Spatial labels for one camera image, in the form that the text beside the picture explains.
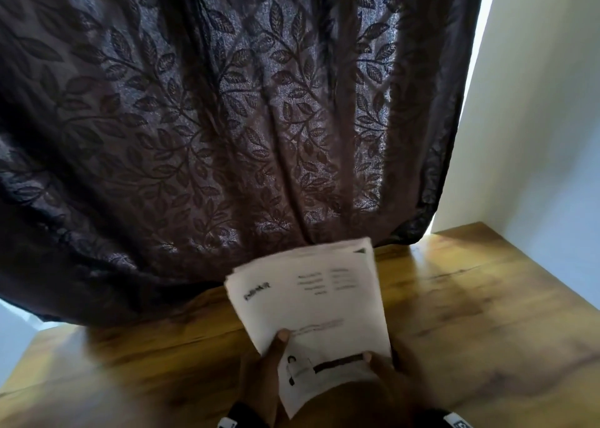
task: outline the paper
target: paper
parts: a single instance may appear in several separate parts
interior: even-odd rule
[[[278,368],[290,418],[334,386],[375,379],[363,351],[391,356],[377,278],[368,238],[262,257],[228,277],[229,299],[259,353],[278,330],[292,331]]]

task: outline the leaf pattern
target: leaf pattern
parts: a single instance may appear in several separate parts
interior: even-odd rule
[[[158,312],[163,285],[201,288],[307,241],[379,241],[397,225],[397,240],[418,240],[478,1],[179,1],[0,0],[14,107],[0,113],[2,189],[49,242],[115,274],[89,279],[106,300],[77,277],[90,311],[71,320],[111,303],[146,316],[124,307],[111,282],[124,276]],[[415,186],[416,206],[397,202]]]

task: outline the stack of papers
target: stack of papers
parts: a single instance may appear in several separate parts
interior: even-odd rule
[[[363,351],[391,356],[368,238],[256,259],[236,268],[225,287],[261,355],[278,330],[292,332],[278,368],[290,418],[334,386],[375,379]]]

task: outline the curtain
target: curtain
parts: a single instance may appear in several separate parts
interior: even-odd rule
[[[424,234],[480,0],[0,0],[0,296],[166,316],[252,258]]]

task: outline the wood grain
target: wood grain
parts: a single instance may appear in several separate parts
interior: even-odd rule
[[[600,314],[478,223],[377,250],[392,334],[441,402],[477,427],[599,427]],[[215,427],[251,347],[223,288],[160,322],[42,331],[0,391],[0,426]],[[349,384],[281,426],[392,426]]]

